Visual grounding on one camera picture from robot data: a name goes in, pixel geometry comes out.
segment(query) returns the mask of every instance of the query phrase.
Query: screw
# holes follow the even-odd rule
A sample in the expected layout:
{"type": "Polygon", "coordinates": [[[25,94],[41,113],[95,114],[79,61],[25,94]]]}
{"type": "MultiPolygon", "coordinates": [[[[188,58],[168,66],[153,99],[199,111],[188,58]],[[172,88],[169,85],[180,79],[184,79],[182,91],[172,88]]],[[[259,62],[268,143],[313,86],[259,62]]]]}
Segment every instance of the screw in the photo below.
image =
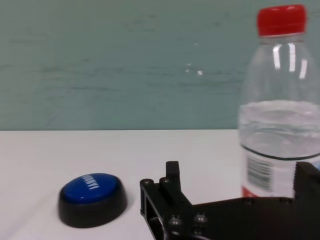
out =
{"type": "Polygon", "coordinates": [[[204,234],[204,230],[202,229],[202,227],[199,227],[199,226],[195,226],[192,231],[193,231],[193,234],[195,235],[204,234]]]}
{"type": "Polygon", "coordinates": [[[169,183],[169,182],[170,182],[170,179],[169,179],[169,178],[167,178],[167,177],[162,177],[162,178],[160,179],[160,182],[161,182],[161,183],[165,183],[165,184],[167,184],[167,183],[169,183]]]}
{"type": "Polygon", "coordinates": [[[143,184],[143,185],[149,185],[149,184],[153,184],[153,183],[154,183],[154,181],[152,179],[143,179],[141,181],[141,184],[143,184]]]}
{"type": "Polygon", "coordinates": [[[197,215],[195,215],[194,221],[204,224],[208,221],[208,218],[203,213],[198,213],[197,215]]]}
{"type": "Polygon", "coordinates": [[[182,220],[179,216],[172,216],[168,223],[172,226],[179,226],[182,224],[182,220]]]}

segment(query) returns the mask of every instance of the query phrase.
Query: wall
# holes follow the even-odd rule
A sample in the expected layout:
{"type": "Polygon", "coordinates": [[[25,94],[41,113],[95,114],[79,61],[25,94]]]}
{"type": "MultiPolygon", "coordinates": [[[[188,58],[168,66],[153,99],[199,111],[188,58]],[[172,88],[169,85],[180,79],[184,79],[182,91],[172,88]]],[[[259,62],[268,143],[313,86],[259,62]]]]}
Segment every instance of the wall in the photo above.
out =
{"type": "Polygon", "coordinates": [[[0,130],[235,128],[256,13],[286,3],[2,0],[0,130]]]}

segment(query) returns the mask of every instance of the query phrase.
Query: white table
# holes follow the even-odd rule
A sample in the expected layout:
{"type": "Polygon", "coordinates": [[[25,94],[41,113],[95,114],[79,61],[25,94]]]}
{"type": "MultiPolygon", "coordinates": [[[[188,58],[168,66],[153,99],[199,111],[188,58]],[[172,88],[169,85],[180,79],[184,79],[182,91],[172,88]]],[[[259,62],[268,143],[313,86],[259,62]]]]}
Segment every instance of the white table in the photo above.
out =
{"type": "Polygon", "coordinates": [[[0,146],[0,240],[152,240],[139,181],[158,182],[166,161],[179,161],[182,191],[193,204],[241,195],[236,130],[2,131],[0,146]],[[100,227],[64,225],[59,190],[97,172],[122,180],[125,213],[100,227]]]}

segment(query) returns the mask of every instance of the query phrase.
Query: water bottle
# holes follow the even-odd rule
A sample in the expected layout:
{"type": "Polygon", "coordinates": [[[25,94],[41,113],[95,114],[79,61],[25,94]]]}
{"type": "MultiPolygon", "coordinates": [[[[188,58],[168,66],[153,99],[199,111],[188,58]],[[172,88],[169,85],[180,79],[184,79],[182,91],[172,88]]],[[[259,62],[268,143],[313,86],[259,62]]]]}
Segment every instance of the water bottle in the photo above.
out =
{"type": "Polygon", "coordinates": [[[301,4],[261,9],[239,107],[244,197],[293,197],[298,161],[320,167],[320,75],[301,4]]]}

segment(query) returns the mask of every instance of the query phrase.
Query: bottle label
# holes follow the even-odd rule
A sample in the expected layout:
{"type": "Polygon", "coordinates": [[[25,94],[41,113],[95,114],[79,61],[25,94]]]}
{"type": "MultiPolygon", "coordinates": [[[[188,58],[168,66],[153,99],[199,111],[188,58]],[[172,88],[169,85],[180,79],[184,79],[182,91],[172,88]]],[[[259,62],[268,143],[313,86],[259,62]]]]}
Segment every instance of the bottle label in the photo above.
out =
{"type": "Polygon", "coordinates": [[[297,162],[320,169],[320,153],[308,157],[281,158],[260,154],[243,146],[242,195],[244,197],[294,196],[297,162]]]}

